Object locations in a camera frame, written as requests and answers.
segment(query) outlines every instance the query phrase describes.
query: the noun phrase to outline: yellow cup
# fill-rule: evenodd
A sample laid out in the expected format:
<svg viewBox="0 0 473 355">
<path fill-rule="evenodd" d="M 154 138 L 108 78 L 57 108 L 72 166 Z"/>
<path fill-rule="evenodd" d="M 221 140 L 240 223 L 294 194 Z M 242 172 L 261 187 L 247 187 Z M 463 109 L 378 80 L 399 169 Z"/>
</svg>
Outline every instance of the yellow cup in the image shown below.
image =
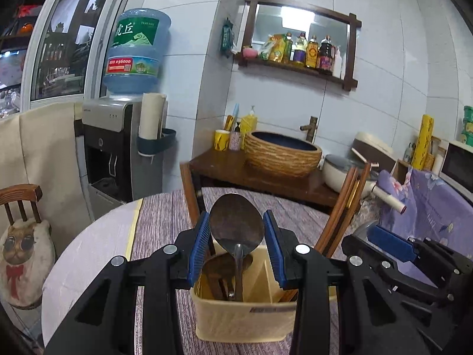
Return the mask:
<svg viewBox="0 0 473 355">
<path fill-rule="evenodd" d="M 213 147 L 216 151 L 226 151 L 229 149 L 230 132 L 227 130 L 216 130 Z"/>
</svg>

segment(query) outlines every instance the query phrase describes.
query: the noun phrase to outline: green container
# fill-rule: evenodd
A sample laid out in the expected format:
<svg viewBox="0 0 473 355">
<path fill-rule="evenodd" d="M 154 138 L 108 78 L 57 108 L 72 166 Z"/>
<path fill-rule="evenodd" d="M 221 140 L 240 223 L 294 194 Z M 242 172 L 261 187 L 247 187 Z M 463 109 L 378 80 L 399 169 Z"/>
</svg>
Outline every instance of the green container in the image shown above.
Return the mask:
<svg viewBox="0 0 473 355">
<path fill-rule="evenodd" d="M 460 135 L 460 141 L 463 144 L 473 147 L 473 133 L 463 131 L 462 134 Z"/>
<path fill-rule="evenodd" d="M 473 107 L 465 105 L 463 107 L 463 110 L 465 112 L 465 116 L 463 120 L 467 120 L 468 122 L 473 122 Z"/>
<path fill-rule="evenodd" d="M 473 122 L 463 119 L 463 130 L 465 132 L 473 133 Z"/>
</svg>

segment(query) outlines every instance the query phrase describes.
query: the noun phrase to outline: round table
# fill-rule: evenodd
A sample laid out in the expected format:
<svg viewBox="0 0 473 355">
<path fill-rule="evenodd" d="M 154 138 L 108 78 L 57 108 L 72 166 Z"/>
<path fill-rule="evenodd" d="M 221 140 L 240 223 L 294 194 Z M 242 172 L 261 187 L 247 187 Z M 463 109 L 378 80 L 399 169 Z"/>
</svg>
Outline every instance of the round table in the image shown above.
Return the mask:
<svg viewBox="0 0 473 355">
<path fill-rule="evenodd" d="M 328 215 L 293 201 L 233 188 L 203 188 L 206 209 L 210 210 L 221 195 L 231 192 L 246 197 L 261 214 L 267 209 L 272 209 L 278 225 L 294 231 L 300 243 L 313 246 L 328 220 Z M 126 256 L 130 230 L 138 208 L 138 202 L 134 201 L 110 211 L 82 231 L 62 253 L 43 286 L 41 318 L 45 345 L 69 309 L 110 258 L 115 255 Z M 179 232 L 191 227 L 183 191 L 161 193 L 143 199 L 136 222 L 130 260 L 150 256 L 162 246 L 173 243 Z M 333 257 L 344 257 L 340 248 L 337 248 Z M 272 343 L 227 344 L 201 341 L 195 335 L 195 313 L 190 293 L 177 290 L 176 298 L 185 354 L 289 353 L 291 334 L 281 342 Z M 136 355 L 142 355 L 142 303 L 141 290 L 136 309 Z M 331 319 L 331 346 L 334 353 L 338 353 L 338 335 L 332 333 L 336 334 L 337 330 L 338 324 L 334 313 Z"/>
</svg>

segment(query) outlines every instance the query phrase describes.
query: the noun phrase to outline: metal spoon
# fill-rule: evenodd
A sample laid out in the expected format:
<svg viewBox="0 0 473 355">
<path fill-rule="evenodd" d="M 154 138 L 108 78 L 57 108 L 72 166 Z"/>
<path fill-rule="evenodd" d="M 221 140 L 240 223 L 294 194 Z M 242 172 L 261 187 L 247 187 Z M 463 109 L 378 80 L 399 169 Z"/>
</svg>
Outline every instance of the metal spoon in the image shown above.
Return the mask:
<svg viewBox="0 0 473 355">
<path fill-rule="evenodd" d="M 243 258 L 263 240 L 263 219 L 245 197 L 227 193 L 213 205 L 209 222 L 215 240 L 235 258 L 235 301 L 243 301 Z"/>
<path fill-rule="evenodd" d="M 253 257 L 247 255 L 243 260 L 243 272 L 250 267 Z M 207 259 L 202 268 L 202 272 L 209 280 L 210 290 L 215 300 L 224 300 L 221 298 L 221 290 L 217 281 L 223 279 L 228 289 L 228 300 L 235 301 L 235 290 L 233 289 L 232 278 L 235 276 L 235 260 L 228 252 Z"/>
</svg>

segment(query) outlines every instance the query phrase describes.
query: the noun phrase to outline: purple floral cloth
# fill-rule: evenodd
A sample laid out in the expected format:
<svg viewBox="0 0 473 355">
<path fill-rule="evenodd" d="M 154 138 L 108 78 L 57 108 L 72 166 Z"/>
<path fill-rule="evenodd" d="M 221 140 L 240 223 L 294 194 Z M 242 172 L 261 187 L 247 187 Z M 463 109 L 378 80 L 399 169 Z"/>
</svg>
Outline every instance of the purple floral cloth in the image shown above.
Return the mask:
<svg viewBox="0 0 473 355">
<path fill-rule="evenodd" d="M 417 239 L 426 237 L 472 258 L 473 207 L 451 186 L 435 174 L 410 168 L 401 185 L 387 171 L 381 171 L 378 185 L 406 205 L 399 214 L 384 204 L 380 226 L 395 234 Z M 406 275 L 430 283 L 412 264 L 399 263 Z"/>
</svg>

